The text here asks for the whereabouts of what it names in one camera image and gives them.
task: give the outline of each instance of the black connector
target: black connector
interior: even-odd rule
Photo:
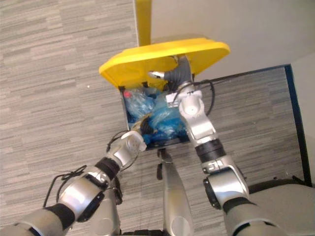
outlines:
[[[120,169],[114,160],[107,157],[102,158],[95,166],[106,173],[110,180],[117,175]]]
[[[195,147],[195,149],[202,163],[212,161],[226,155],[220,139],[208,141]]]

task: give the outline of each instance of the black wire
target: black wire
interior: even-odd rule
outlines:
[[[128,169],[130,166],[132,166],[132,165],[134,164],[134,162],[137,160],[137,158],[138,158],[138,155],[137,155],[136,158],[131,162],[130,165],[128,165],[126,168],[123,168],[120,172],[123,172],[123,171],[125,171],[126,169]]]
[[[184,88],[190,86],[190,85],[194,85],[194,86],[197,86],[197,85],[204,85],[204,84],[208,84],[207,86],[204,86],[203,88],[206,88],[206,87],[211,87],[210,88],[210,91],[211,91],[211,104],[210,104],[210,108],[209,110],[206,112],[206,115],[208,116],[210,114],[210,112],[212,111],[213,109],[213,106],[215,104],[215,98],[216,98],[216,93],[215,93],[215,87],[214,87],[214,84],[211,80],[203,80],[203,81],[200,81],[200,82],[194,82],[194,83],[189,83],[189,84],[186,84],[185,86],[181,87],[177,92],[176,92],[176,95],[173,99],[173,103],[175,102],[177,96],[179,95],[179,93],[181,92],[181,90],[183,90]]]
[[[121,133],[126,133],[126,132],[128,132],[128,131],[129,131],[129,130],[122,130],[122,131],[119,131],[118,133],[116,133],[116,134],[112,137],[112,139],[108,142],[107,148],[106,148],[106,152],[109,151],[111,144],[112,144],[113,142],[115,142],[117,139],[121,138],[121,136],[122,136],[122,135],[120,135],[120,136],[117,137],[117,135],[119,135],[119,134],[121,134]]]
[[[71,171],[70,173],[67,173],[67,174],[62,174],[62,175],[57,175],[56,177],[54,177],[53,181],[51,182],[50,184],[50,187],[48,189],[48,192],[46,194],[46,197],[45,197],[45,200],[44,200],[44,204],[43,204],[43,207],[46,207],[46,204],[47,204],[47,201],[48,201],[48,198],[49,198],[49,195],[51,193],[51,190],[53,189],[54,187],[54,184],[56,182],[56,180],[61,177],[61,180],[63,181],[62,184],[60,185],[59,189],[58,189],[58,192],[57,192],[57,195],[56,195],[56,202],[58,202],[59,200],[59,195],[60,195],[60,192],[61,192],[61,189],[62,187],[68,182],[69,179],[75,177],[75,176],[79,176],[81,175],[85,168],[87,167],[87,165],[84,165],[84,166],[81,166],[80,168],[76,169],[75,171]]]
[[[188,86],[190,86],[190,85],[194,85],[195,83],[188,83],[188,84],[186,84],[186,85],[184,85],[184,86],[182,86],[177,92],[176,92],[176,95],[175,95],[175,97],[174,97],[174,99],[173,99],[173,102],[172,103],[174,103],[175,102],[175,100],[176,100],[176,98],[177,98],[177,96],[179,95],[179,93],[184,89],[184,88],[187,88]]]
[[[210,84],[210,90],[211,90],[211,95],[212,95],[212,97],[211,97],[210,108],[209,108],[209,110],[208,110],[207,113],[206,113],[207,116],[208,116],[208,115],[210,114],[210,112],[212,111],[213,106],[214,106],[214,104],[215,104],[215,98],[216,98],[215,87],[214,87],[214,85],[213,85],[212,82],[209,82],[209,84]]]

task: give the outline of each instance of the yellow trash can lid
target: yellow trash can lid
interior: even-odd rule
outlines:
[[[186,55],[193,74],[199,74],[230,52],[227,44],[206,38],[194,38],[130,48],[113,56],[99,73],[116,88],[148,86],[162,89],[166,81],[148,76],[148,72],[168,71],[177,64],[175,55]]]

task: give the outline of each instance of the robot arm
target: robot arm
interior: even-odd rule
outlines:
[[[218,134],[204,112],[202,93],[195,89],[187,57],[178,59],[178,67],[169,72],[149,72],[177,87],[166,97],[170,107],[178,106],[187,134],[208,176],[203,183],[211,205],[223,209],[226,229],[231,236],[285,235],[256,204],[249,201],[243,175],[231,156],[226,155]]]
[[[112,179],[129,165],[146,145],[137,131],[125,133],[118,144],[82,173],[61,194],[58,203],[39,209],[1,229],[1,236],[64,236],[75,221],[87,221],[104,198]]]

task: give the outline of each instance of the blue trash bag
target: blue trash bag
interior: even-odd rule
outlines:
[[[166,98],[167,92],[163,92],[157,96],[155,100],[155,107],[152,110],[152,115],[150,118],[149,125],[153,129],[158,129],[158,124],[160,122],[178,118],[180,119],[180,113],[178,107],[169,108],[167,107]]]
[[[131,121],[139,120],[150,113],[154,106],[154,99],[148,97],[142,89],[130,89],[124,91],[126,109],[132,116]]]

